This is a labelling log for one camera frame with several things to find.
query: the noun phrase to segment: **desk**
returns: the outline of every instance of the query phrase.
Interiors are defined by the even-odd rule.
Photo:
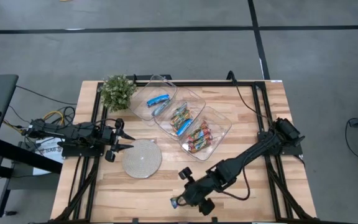
[[[76,123],[91,120],[97,85],[96,81],[83,82],[76,109]],[[176,141],[169,138],[156,125],[147,126],[129,110],[109,113],[108,118],[122,118],[125,121],[125,132],[134,138],[156,139],[157,145],[162,150],[163,159],[159,170],[152,177],[133,179],[122,168],[121,161],[124,151],[117,155],[114,163],[101,158],[91,222],[131,222],[133,218],[139,218],[140,222],[210,222],[211,217],[217,217],[220,222],[275,220],[265,161],[262,157],[246,167],[251,187],[251,196],[247,201],[241,202],[213,192],[209,197],[214,201],[216,208],[207,217],[200,214],[196,207],[172,208],[169,199],[181,194],[186,183],[179,178],[179,171],[188,166],[193,171],[193,177],[200,178],[215,163],[222,159],[235,157],[256,143],[259,131],[255,113],[243,105],[235,87],[194,86],[188,88],[203,97],[206,106],[214,108],[231,120],[232,128],[222,143],[206,162],[196,162],[181,150]],[[273,118],[281,117],[291,120],[283,83],[266,81],[266,88]],[[240,86],[239,89],[246,103],[254,107],[251,88]],[[261,94],[259,94],[259,102],[264,113]],[[101,118],[101,113],[102,105],[99,106],[96,120]],[[120,142],[130,143],[126,140],[120,140]],[[282,161],[289,191],[307,213],[315,216],[303,164],[293,156],[282,156]],[[63,164],[51,218],[57,217],[67,206],[76,162],[77,157],[72,157],[66,159]],[[77,175],[74,192],[78,187],[78,179]],[[243,197],[247,192],[243,176],[239,175],[237,182],[227,191]],[[85,215],[87,198],[88,194],[85,193],[81,203],[80,218]],[[284,217],[285,207],[279,191],[278,198],[281,214]]]

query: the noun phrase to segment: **clear plastic container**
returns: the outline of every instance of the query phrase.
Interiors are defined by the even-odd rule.
[[[176,93],[177,87],[174,84],[160,75],[153,75],[149,83],[132,96],[129,109],[151,126],[154,124],[152,113],[161,103],[148,107],[146,102],[164,94],[168,94],[171,100]]]
[[[211,144],[196,153],[191,153],[189,151],[188,145],[188,135],[191,134],[194,130],[200,127],[201,123],[206,121],[208,128],[211,130],[212,140]],[[178,142],[182,149],[188,153],[191,157],[199,161],[206,161],[211,154],[215,151],[217,146],[221,143],[227,132],[231,128],[231,122],[222,114],[218,113],[216,110],[210,108],[209,106],[205,107],[198,117],[192,122],[189,128],[180,136]]]
[[[171,138],[178,140],[176,131],[172,128],[171,117],[175,110],[187,103],[191,119],[194,121],[205,107],[205,100],[196,93],[186,88],[179,88],[176,95],[172,98],[165,109],[154,118],[154,121],[165,131]]]

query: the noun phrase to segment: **white paper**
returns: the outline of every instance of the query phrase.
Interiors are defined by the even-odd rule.
[[[38,150],[35,150],[35,153],[37,153],[38,155],[40,153],[42,153],[46,158],[49,159],[53,159],[56,162],[59,163],[63,163],[63,157],[62,157],[62,151],[63,148],[58,146],[58,142],[64,141],[64,139],[60,139],[60,138],[45,138],[42,140],[36,140],[35,143],[39,144],[41,142],[44,142],[41,144],[41,146],[38,147]],[[50,173],[49,171],[46,170],[42,170],[42,169],[38,169],[35,168],[32,171],[32,175],[42,175],[42,174],[48,174]]]

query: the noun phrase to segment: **potted plant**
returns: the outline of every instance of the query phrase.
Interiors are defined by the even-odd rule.
[[[103,105],[111,112],[127,109],[136,85],[125,75],[109,76],[101,88]]]

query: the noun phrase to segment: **round gray pad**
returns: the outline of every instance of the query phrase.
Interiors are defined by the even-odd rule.
[[[134,178],[150,177],[161,165],[160,148],[149,140],[137,140],[132,145],[134,147],[124,150],[122,160],[124,171]]]

